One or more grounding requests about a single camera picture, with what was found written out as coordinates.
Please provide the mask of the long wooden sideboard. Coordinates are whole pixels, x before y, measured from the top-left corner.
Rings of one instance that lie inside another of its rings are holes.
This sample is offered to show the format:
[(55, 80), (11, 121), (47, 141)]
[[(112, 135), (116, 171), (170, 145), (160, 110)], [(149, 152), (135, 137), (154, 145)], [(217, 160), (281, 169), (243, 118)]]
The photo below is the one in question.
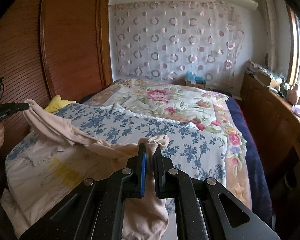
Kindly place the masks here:
[(243, 77), (240, 96), (271, 199), (277, 202), (283, 196), (285, 174), (295, 174), (290, 187), (300, 188), (300, 118), (290, 103), (249, 74)]

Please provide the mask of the sheer circle-pattern curtain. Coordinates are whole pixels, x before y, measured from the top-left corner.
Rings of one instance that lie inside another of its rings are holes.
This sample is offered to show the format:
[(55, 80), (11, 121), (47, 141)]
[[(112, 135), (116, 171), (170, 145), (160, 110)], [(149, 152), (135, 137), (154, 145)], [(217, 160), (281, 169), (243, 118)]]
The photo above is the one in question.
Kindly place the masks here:
[(224, 2), (149, 1), (109, 8), (112, 68), (119, 76), (177, 82), (187, 73), (233, 90), (244, 39), (241, 17)]

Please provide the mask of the wooden louvered wardrobe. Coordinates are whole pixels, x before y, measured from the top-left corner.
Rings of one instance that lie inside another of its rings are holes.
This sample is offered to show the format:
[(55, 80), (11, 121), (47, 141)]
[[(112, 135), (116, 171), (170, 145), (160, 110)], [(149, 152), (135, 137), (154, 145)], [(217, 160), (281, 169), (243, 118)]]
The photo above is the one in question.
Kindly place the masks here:
[(80, 101), (113, 81), (109, 0), (15, 0), (0, 19), (1, 103)]

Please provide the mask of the lavender cloth bundle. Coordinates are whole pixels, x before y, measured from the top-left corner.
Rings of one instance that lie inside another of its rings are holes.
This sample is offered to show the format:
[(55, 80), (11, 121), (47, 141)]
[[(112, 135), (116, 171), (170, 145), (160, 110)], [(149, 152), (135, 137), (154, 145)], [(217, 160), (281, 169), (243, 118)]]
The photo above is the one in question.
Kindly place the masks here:
[(300, 118), (300, 105), (293, 105), (291, 111)]

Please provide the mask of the window with brown frame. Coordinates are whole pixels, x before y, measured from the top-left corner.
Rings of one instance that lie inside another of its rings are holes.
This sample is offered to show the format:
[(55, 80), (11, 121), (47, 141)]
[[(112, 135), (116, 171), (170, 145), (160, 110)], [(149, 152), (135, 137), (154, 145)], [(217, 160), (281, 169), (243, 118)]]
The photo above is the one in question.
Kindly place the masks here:
[(300, 19), (289, 5), (287, 11), (290, 25), (290, 63), (287, 77), (291, 86), (299, 85), (300, 96)]

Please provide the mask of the blue floral white bedsheet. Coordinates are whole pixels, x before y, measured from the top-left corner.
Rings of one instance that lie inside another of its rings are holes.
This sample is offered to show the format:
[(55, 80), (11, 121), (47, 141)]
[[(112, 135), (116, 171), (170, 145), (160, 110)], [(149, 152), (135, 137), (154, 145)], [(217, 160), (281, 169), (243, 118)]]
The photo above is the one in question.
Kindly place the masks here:
[(28, 103), (24, 117), (32, 131), (6, 157), (8, 188), (0, 200), (17, 237), (84, 179), (101, 180), (124, 168), (140, 144), (148, 154), (161, 149), (192, 178), (226, 183), (222, 135), (117, 106), (72, 103), (51, 114)]

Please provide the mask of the cardboard box on sideboard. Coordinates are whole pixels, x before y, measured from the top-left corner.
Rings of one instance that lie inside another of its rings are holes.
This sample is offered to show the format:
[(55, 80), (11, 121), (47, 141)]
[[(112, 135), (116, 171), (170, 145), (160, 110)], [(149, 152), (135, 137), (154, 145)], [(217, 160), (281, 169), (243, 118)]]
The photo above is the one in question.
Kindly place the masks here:
[(255, 75), (255, 79), (260, 84), (270, 88), (276, 88), (282, 83), (282, 79), (280, 77), (275, 77), (261, 70), (257, 72), (257, 74)]

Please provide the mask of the pink ceramic bottle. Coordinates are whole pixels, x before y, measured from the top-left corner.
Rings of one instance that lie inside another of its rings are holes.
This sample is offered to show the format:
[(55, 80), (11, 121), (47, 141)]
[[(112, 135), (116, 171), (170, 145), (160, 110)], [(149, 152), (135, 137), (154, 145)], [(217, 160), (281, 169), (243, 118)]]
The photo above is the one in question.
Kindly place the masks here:
[(292, 104), (292, 105), (296, 105), (298, 103), (298, 88), (299, 85), (296, 83), (293, 88), (290, 89), (289, 91), (289, 96), (288, 96), (288, 101)]

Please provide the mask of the navy blue blanket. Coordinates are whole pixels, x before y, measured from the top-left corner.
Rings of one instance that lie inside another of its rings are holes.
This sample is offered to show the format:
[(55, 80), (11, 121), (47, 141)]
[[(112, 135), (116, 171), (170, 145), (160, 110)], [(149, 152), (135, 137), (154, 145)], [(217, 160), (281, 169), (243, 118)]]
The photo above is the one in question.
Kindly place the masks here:
[(262, 219), (269, 227), (271, 227), (271, 198), (257, 147), (239, 104), (232, 97), (228, 99), (226, 104), (235, 126), (242, 133), (243, 138), (247, 141), (245, 161), (248, 168), (252, 210), (260, 219)]

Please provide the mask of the tied window drape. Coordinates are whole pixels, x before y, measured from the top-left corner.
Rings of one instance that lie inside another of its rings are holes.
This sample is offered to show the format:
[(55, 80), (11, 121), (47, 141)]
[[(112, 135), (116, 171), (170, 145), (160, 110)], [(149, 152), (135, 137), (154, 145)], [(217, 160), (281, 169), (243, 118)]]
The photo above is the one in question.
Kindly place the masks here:
[(268, 46), (268, 69), (272, 72), (275, 71), (277, 67), (276, 60), (276, 11), (273, 0), (261, 0), (261, 6), (264, 12), (264, 20), (266, 23), (267, 30), (267, 46)]

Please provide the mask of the floral pink quilt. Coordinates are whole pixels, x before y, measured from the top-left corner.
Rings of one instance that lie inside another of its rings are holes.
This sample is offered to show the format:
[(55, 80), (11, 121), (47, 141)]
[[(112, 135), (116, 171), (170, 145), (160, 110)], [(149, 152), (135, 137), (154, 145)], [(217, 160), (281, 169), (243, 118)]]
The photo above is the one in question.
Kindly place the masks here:
[(181, 126), (177, 136), (194, 140), (184, 140), (178, 150), (166, 149), (175, 167), (196, 179), (217, 179), (251, 208), (247, 140), (231, 116), (230, 100), (225, 94), (194, 87), (121, 79), (85, 104), (175, 121)]

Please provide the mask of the box with blue cloth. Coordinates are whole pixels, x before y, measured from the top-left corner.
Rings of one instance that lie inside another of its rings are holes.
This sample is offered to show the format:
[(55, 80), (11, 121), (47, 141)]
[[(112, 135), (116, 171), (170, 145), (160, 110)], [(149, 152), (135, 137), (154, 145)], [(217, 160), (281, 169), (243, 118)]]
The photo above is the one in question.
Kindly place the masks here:
[(206, 80), (204, 77), (196, 76), (193, 72), (188, 71), (185, 75), (185, 83), (187, 86), (205, 89)]

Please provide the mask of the beige t-shirt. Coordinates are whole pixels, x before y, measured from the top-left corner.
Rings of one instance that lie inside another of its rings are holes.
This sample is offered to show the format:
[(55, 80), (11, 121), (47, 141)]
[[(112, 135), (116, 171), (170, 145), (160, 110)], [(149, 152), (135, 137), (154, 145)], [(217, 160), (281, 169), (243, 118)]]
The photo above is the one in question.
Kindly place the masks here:
[(98, 178), (107, 178), (123, 168), (129, 157), (137, 155), (140, 144), (146, 146), (146, 195), (129, 200), (123, 219), (123, 239), (161, 239), (168, 227), (165, 200), (154, 193), (153, 157), (155, 150), (164, 150), (170, 139), (161, 134), (139, 139), (137, 144), (110, 144), (94, 135), (87, 135), (61, 118), (42, 109), (34, 100), (27, 100), (29, 109), (24, 116), (38, 136), (28, 158), (34, 166), (53, 161), (57, 155), (74, 159), (79, 174), (92, 170)]

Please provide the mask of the yellow plush toy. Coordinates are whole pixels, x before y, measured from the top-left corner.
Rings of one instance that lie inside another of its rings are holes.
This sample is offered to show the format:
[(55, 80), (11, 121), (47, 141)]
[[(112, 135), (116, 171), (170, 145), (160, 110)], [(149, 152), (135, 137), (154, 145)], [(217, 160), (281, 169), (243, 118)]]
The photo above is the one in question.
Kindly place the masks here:
[(60, 95), (56, 95), (52, 98), (52, 100), (50, 101), (48, 106), (44, 109), (44, 111), (54, 114), (58, 112), (60, 109), (62, 109), (63, 107), (72, 103), (76, 103), (76, 101), (63, 100)]

